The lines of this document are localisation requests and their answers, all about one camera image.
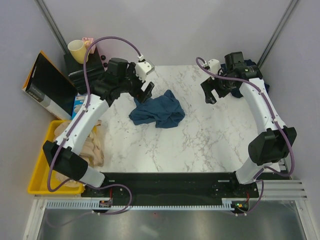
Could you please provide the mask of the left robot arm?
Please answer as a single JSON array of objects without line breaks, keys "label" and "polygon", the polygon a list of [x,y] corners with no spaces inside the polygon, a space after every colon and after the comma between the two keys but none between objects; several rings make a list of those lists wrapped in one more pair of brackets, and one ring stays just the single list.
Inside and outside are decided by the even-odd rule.
[{"label": "left robot arm", "polygon": [[106,196],[110,185],[105,175],[80,157],[84,143],[100,117],[122,93],[128,93],[139,103],[152,96],[154,84],[150,82],[145,90],[142,86],[147,76],[155,70],[148,60],[138,63],[122,58],[111,58],[106,71],[90,83],[89,91],[79,112],[56,138],[47,140],[42,149],[49,170],[67,176],[70,180],[90,185],[99,197]]}]

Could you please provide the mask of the teal blue t-shirt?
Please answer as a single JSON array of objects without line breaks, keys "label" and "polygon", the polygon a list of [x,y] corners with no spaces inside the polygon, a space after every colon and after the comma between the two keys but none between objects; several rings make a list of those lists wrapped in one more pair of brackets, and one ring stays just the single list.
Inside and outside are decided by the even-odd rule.
[{"label": "teal blue t-shirt", "polygon": [[130,120],[138,126],[155,123],[156,128],[175,128],[186,114],[171,90],[156,98],[149,98],[144,103],[134,100],[136,108],[129,114]]}]

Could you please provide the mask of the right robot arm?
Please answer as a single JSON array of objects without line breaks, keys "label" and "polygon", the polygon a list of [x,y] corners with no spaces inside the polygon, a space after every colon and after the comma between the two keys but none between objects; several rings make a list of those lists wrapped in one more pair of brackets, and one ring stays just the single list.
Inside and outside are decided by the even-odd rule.
[{"label": "right robot arm", "polygon": [[197,57],[195,61],[209,75],[201,83],[207,104],[217,102],[213,91],[219,98],[224,98],[238,90],[255,120],[257,137],[248,145],[249,157],[235,172],[236,180],[229,184],[230,193],[235,197],[242,196],[247,191],[247,184],[255,182],[266,169],[282,177],[290,176],[295,168],[292,146],[297,131],[288,127],[277,113],[259,67],[248,65],[240,51],[224,57],[224,68],[217,59],[205,61]]}]

